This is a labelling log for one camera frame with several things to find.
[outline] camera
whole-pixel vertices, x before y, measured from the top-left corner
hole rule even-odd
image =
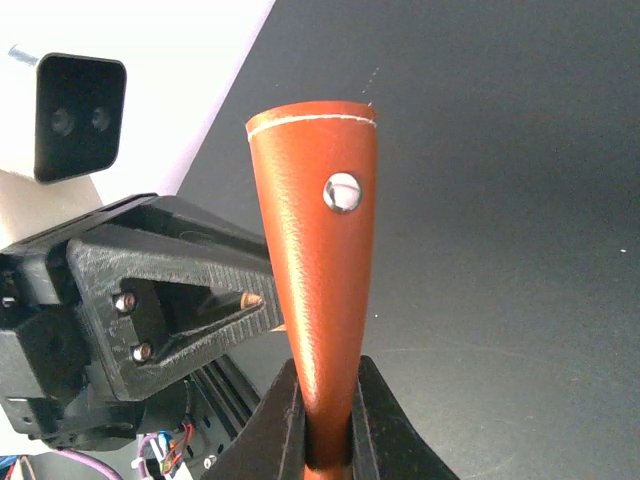
[[[18,44],[3,63],[0,169],[50,184],[113,164],[127,78],[121,62]]]

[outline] black camera housing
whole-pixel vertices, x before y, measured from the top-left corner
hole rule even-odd
[[[109,168],[120,146],[124,65],[49,53],[36,75],[35,180],[54,183]]]

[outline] metal rivet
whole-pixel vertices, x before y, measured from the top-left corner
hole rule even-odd
[[[136,308],[136,296],[133,293],[121,293],[114,297],[113,305],[120,313],[129,313]]]
[[[353,175],[335,173],[327,180],[322,197],[331,210],[346,213],[360,205],[362,189]]]
[[[255,293],[245,292],[240,298],[240,309],[245,310],[247,308],[255,307],[262,303],[262,297]]]
[[[2,306],[4,308],[11,308],[16,304],[15,297],[2,297]]]
[[[215,455],[209,455],[207,458],[204,459],[204,468],[206,470],[209,470],[214,463],[216,463],[216,461],[218,460],[218,457],[216,457]]]
[[[145,363],[147,360],[151,358],[152,354],[153,354],[153,348],[151,348],[151,345],[149,345],[146,342],[141,343],[137,347],[134,347],[133,351],[131,352],[131,356],[133,357],[133,360],[136,361],[137,363]]]

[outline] white stitching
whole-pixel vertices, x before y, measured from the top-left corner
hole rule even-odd
[[[271,127],[277,127],[278,125],[284,125],[286,123],[295,123],[295,122],[303,122],[306,120],[322,120],[322,119],[338,119],[338,120],[355,120],[357,122],[366,122],[369,125],[373,125],[373,128],[376,127],[376,122],[366,117],[359,117],[357,115],[347,115],[344,113],[326,113],[324,115],[298,115],[296,117],[284,117],[278,118],[277,120],[273,120],[271,122],[267,122],[265,124],[260,125],[259,127],[254,128],[248,134],[249,141],[262,132],[263,130],[267,130]]]

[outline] camera lens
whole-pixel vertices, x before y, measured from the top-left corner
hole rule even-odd
[[[58,135],[66,137],[73,131],[75,121],[64,108],[59,108],[51,116],[51,129]]]
[[[95,128],[99,132],[104,132],[107,128],[109,128],[110,120],[111,119],[109,118],[109,114],[104,108],[98,107],[93,110],[93,115],[91,116],[91,125],[93,125],[93,128]]]

